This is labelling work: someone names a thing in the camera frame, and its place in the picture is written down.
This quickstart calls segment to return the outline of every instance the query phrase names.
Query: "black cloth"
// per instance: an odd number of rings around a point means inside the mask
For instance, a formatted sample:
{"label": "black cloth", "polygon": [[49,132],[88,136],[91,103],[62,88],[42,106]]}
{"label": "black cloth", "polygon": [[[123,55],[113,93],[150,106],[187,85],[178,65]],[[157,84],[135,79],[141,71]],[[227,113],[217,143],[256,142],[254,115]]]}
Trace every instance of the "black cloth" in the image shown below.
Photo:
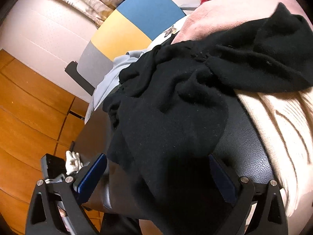
{"label": "black cloth", "polygon": [[173,42],[173,40],[175,39],[176,35],[178,34],[177,33],[172,33],[171,36],[165,40],[163,43],[161,43],[161,46],[167,46],[167,45],[171,45],[171,43]]}
{"label": "black cloth", "polygon": [[120,89],[104,100],[115,130],[107,156],[165,235],[214,234],[232,209],[207,160],[228,118],[221,93],[298,91],[312,76],[312,31],[281,3],[270,18],[157,46],[120,72]]}

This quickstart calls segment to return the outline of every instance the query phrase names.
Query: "white wall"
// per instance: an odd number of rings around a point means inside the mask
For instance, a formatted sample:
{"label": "white wall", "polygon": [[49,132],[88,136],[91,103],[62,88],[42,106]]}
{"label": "white wall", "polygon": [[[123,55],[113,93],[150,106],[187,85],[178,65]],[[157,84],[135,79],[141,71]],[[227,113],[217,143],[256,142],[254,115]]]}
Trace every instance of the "white wall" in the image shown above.
{"label": "white wall", "polygon": [[0,30],[0,49],[85,101],[90,95],[67,73],[96,31],[92,21],[60,0],[18,0]]}

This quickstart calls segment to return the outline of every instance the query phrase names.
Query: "white glove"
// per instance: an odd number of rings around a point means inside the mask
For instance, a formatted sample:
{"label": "white glove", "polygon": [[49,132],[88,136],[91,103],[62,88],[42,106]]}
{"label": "white glove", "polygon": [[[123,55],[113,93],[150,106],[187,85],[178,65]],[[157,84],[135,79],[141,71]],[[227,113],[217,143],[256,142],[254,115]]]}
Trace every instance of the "white glove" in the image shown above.
{"label": "white glove", "polygon": [[74,171],[79,171],[83,167],[79,158],[79,153],[66,151],[66,174],[70,175]]}

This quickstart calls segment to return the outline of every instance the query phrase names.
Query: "blue cushion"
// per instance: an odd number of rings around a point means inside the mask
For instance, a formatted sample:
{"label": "blue cushion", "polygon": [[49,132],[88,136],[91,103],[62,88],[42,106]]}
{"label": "blue cushion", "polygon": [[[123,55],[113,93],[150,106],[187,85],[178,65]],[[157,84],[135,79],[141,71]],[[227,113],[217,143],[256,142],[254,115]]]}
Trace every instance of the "blue cushion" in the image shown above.
{"label": "blue cushion", "polygon": [[185,16],[172,0],[125,0],[117,10],[151,40]]}

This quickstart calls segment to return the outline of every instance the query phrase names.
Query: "metal screw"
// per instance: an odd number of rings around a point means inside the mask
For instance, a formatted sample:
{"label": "metal screw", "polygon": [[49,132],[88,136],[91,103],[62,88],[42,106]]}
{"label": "metal screw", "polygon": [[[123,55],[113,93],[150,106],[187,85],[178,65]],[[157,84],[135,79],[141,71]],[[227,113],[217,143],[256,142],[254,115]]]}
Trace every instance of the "metal screw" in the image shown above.
{"label": "metal screw", "polygon": [[277,182],[275,180],[271,180],[270,183],[272,186],[277,186]]}
{"label": "metal screw", "polygon": [[37,181],[37,185],[38,186],[41,186],[42,184],[43,184],[43,180],[42,179]]}
{"label": "metal screw", "polygon": [[248,182],[249,182],[249,179],[248,179],[247,177],[241,177],[241,178],[240,178],[240,181],[241,181],[242,183],[248,183]]}
{"label": "metal screw", "polygon": [[71,183],[72,181],[73,181],[73,177],[71,177],[71,176],[65,178],[66,183]]}

